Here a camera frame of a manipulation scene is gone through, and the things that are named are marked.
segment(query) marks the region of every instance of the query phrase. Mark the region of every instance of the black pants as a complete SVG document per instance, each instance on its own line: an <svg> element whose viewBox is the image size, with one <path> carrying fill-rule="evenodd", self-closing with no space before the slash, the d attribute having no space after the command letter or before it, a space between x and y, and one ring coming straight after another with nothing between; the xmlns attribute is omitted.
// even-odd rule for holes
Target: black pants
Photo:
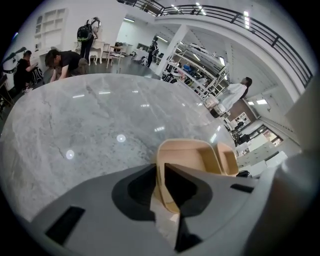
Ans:
<svg viewBox="0 0 320 256"><path fill-rule="evenodd" d="M148 56L148 68L150 68L151 62L152 62L152 53L150 52Z"/></svg>
<svg viewBox="0 0 320 256"><path fill-rule="evenodd" d="M81 43L81 58L85 58L87 62L89 62L89 53L91 46L94 42L94 36L91 36L91 38L88 41L84 41Z"/></svg>

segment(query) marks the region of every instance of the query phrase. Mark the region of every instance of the floor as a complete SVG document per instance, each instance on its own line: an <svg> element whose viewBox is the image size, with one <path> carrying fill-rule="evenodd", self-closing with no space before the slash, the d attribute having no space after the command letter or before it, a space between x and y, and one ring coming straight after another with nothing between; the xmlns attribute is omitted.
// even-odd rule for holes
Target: floor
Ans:
<svg viewBox="0 0 320 256"><path fill-rule="evenodd" d="M115 59L113 61L113 65L109 64L108 69L106 60L103 60L100 64L97 61L97 65L94 64L93 59L91 60L91 65L89 66L89 74L100 74L100 73L115 73L115 74L128 74L128 75L135 75L145 78L153 78L160 80L160 77L154 73L156 71L157 66L155 63L151 64L151 67L148 68L147 66L140 65L137 61L133 61L130 56L124 57L120 61L120 65L118 66L118 60ZM46 71L43 74L43 80L47 84L50 81L52 72ZM34 89L39 88L43 85L42 82L39 82ZM23 95L22 93L16 94L12 92L12 98L14 102L17 102L19 98ZM6 119L12 109L11 107L5 107L2 112L2 119L0 118L0 134L4 128Z"/></svg>

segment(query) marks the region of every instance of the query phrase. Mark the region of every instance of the marble table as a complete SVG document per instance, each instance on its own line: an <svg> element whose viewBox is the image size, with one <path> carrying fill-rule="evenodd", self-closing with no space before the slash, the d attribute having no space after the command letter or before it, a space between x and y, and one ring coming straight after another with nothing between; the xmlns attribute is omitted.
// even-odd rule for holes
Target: marble table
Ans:
<svg viewBox="0 0 320 256"><path fill-rule="evenodd" d="M1 188L30 221L87 179L149 163L169 138L235 147L184 86L126 74L58 80L14 105L0 138Z"/></svg>

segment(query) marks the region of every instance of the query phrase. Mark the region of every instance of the window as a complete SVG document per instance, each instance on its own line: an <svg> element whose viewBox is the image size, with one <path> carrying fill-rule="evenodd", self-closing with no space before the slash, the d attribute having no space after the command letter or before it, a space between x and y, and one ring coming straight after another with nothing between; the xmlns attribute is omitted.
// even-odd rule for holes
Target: window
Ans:
<svg viewBox="0 0 320 256"><path fill-rule="evenodd" d="M272 130L270 130L265 125L261 125L258 129L256 129L252 133L250 133L249 134L250 140L254 139L255 137L257 137L260 134L263 134L267 138L267 140L269 140L273 143L273 145L275 147L284 141L280 136L278 136L276 133L274 133Z"/></svg>

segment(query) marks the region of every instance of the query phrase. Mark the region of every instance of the white chair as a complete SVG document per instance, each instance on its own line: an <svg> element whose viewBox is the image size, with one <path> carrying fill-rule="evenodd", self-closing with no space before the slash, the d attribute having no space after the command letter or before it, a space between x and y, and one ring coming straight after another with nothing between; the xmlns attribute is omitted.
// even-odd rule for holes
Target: white chair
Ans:
<svg viewBox="0 0 320 256"><path fill-rule="evenodd" d="M89 66L90 66L91 56L94 56L93 62L94 62L94 64L97 65L98 52L97 52L96 50L91 50L91 51L90 51L90 53L89 53Z"/></svg>

